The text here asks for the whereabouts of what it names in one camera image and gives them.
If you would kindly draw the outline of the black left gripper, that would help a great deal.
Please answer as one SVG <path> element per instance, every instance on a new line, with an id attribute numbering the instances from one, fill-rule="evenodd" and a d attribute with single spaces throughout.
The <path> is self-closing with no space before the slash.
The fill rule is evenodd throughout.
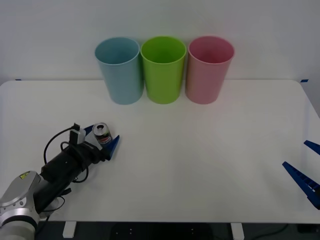
<path id="1" fill-rule="evenodd" d="M 93 130 L 93 125 L 87 126 L 83 129 L 85 136 L 90 134 Z M 99 148 L 96 145 L 84 141 L 80 144 L 71 144 L 70 148 L 75 154 L 77 161 L 82 167 L 88 167 L 90 164 L 97 164 L 99 162 L 110 161 L 116 150 L 120 136 L 118 135 L 112 141 L 102 144 Z"/>

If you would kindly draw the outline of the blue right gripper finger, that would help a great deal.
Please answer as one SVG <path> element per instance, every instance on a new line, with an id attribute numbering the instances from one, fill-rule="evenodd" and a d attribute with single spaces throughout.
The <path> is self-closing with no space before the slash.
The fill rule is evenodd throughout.
<path id="1" fill-rule="evenodd" d="M 308 148 L 316 152 L 318 155 L 320 155 L 320 145 L 314 142 L 311 142 L 309 140 L 306 140 L 304 143 Z"/>
<path id="2" fill-rule="evenodd" d="M 297 183 L 306 195 L 307 199 L 317 209 L 320 209 L 320 185 L 311 178 L 304 175 L 288 162 L 283 162 L 282 166 L 289 173 L 292 179 Z"/>

